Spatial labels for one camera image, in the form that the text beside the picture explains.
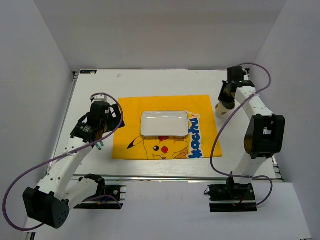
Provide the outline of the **cream metal cup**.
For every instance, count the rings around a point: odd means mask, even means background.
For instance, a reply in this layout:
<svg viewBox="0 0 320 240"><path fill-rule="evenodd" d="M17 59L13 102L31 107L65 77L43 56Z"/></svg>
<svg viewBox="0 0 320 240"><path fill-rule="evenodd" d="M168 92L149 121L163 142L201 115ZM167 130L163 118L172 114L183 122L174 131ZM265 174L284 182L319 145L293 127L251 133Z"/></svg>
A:
<svg viewBox="0 0 320 240"><path fill-rule="evenodd" d="M218 114L218 115L225 115L227 113L229 113L231 110L233 110L235 108L235 104L234 103L231 103L231 104L226 104L224 105L223 102L218 102L218 104L215 106L215 112Z"/></svg>

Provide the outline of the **yellow Pikachu placemat cloth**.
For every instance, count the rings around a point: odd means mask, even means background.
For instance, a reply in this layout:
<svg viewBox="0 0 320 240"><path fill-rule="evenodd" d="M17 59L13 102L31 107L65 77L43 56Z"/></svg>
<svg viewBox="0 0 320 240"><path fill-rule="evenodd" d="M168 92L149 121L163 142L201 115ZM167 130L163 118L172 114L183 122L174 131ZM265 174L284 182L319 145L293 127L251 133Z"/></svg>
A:
<svg viewBox="0 0 320 240"><path fill-rule="evenodd" d="M113 135L112 158L117 160L176 160L222 156L209 95L148 96L120 98L125 126ZM143 112L184 111L188 134L176 136L143 136Z"/></svg>

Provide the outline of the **white rectangular plate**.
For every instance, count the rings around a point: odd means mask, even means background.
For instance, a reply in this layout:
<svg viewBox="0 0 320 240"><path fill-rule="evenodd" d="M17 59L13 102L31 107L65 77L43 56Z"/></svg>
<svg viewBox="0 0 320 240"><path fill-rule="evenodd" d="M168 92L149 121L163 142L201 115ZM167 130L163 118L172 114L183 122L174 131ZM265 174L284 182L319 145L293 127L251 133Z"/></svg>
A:
<svg viewBox="0 0 320 240"><path fill-rule="evenodd" d="M186 137L189 133L185 111L144 111L141 114L140 134L144 137Z"/></svg>

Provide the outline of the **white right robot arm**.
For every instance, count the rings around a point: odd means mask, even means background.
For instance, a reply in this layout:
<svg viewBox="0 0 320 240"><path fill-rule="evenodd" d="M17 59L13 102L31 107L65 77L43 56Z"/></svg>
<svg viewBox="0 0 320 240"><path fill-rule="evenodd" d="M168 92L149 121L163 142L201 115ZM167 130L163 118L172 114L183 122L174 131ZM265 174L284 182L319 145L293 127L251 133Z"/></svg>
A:
<svg viewBox="0 0 320 240"><path fill-rule="evenodd" d="M276 115L261 100L259 90L254 83L245 79L247 72L242 66L227 69L227 80L222 82L215 111L219 115L243 109L250 122L244 136L245 153L238 166L231 172L232 183L225 188L226 195L236 200L244 193L242 185L250 184L262 164L283 146L286 120L283 115Z"/></svg>

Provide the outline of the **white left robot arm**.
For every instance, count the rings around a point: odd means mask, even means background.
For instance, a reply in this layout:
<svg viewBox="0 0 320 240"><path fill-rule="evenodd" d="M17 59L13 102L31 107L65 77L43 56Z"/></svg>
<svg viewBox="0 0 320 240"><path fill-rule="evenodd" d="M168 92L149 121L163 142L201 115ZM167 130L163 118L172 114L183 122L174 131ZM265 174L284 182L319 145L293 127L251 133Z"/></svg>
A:
<svg viewBox="0 0 320 240"><path fill-rule="evenodd" d="M90 173L81 177L76 185L68 185L92 149L102 147L104 139L125 125L120 104L108 103L109 98L106 93L90 97L90 110L71 131L62 158L54 161L36 187L24 191L22 198L29 218L58 229L74 207L86 200L106 198L105 180L100 175Z"/></svg>

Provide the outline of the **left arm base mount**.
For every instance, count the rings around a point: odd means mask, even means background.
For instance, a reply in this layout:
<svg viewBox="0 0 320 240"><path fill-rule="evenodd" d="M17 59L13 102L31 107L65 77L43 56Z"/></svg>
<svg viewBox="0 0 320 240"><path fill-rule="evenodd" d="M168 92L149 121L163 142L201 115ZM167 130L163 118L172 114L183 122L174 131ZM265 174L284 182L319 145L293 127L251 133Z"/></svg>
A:
<svg viewBox="0 0 320 240"><path fill-rule="evenodd" d="M98 181L98 187L95 195L88 197L94 200L85 200L76 205L74 209L86 210L120 210L126 199L127 185L121 181L108 181L102 176L100 179L96 175L92 175Z"/></svg>

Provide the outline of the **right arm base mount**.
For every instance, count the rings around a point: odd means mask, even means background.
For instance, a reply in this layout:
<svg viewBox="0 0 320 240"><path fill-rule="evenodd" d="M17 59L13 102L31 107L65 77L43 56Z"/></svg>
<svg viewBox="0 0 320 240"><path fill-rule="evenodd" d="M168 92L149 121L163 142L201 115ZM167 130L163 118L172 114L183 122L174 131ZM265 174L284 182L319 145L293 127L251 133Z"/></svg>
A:
<svg viewBox="0 0 320 240"><path fill-rule="evenodd" d="M225 184L210 184L205 189L211 213L256 212L257 203L251 183L238 184L229 177Z"/></svg>

